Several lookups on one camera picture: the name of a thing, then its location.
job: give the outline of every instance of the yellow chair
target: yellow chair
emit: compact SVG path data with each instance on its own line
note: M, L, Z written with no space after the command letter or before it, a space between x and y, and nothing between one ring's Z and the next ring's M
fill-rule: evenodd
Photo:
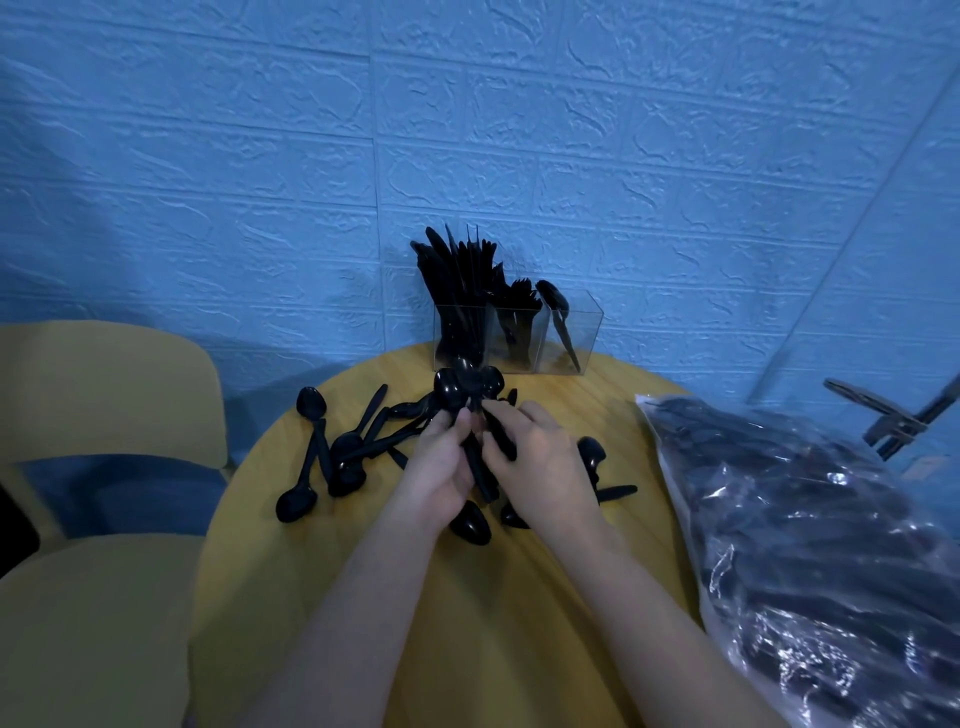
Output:
M206 352L100 321L0 327L0 486L40 537L39 551L0 578L0 726L171 728L183 719L203 538L67 540L16 467L108 453L226 465L223 397Z

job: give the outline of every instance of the hand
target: hand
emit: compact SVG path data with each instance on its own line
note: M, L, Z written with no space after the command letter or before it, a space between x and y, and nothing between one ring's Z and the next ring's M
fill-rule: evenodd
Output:
M394 498L414 517L439 534L460 513L473 487L473 476L460 444L470 433L466 408L452 423L448 412L439 412L417 442L413 457L396 486Z
M484 432L484 462L519 515L548 546L606 527L576 443L549 412L534 401L518 409L497 400L483 400L483 406L516 443L516 461L510 462Z

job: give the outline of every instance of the round yellow table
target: round yellow table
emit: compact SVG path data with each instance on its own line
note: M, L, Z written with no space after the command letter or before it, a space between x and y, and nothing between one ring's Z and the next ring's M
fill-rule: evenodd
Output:
M590 358L584 376L506 379L520 401L539 401L575 436L603 444L600 487L639 487L604 504L604 515L695 615L696 584L680 528L634 404L634 394L683 390L603 354ZM429 347L382 354L324 383L328 440L356 426L383 382L390 385L386 404L426 394L433 382ZM297 480L310 431L295 410L283 415L253 447L210 524L189 665L201 728L230 725L265 684L399 479L400 469L383 455L366 461L360 491L334 501L315 465L317 506L299 522L278 522L276 499ZM409 454L415 443L401 449ZM499 504L482 507L493 533L488 546L448 531L437 542L384 724L640 724L588 609L552 556L532 531L503 528Z

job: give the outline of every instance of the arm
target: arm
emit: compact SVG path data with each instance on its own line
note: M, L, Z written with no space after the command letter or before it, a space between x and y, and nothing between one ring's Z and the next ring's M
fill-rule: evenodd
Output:
M350 555L241 728L379 726L413 621L430 555L473 484L445 412L420 436L394 494Z
M593 612L650 726L778 726L782 718L630 554L603 518L572 438L535 402L484 406L516 443L490 433L484 460Z

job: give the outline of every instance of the plastic bag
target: plastic bag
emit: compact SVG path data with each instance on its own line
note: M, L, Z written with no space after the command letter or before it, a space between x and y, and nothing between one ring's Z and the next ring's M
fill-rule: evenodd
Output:
M960 548L866 445L637 397L715 643L794 726L960 725Z

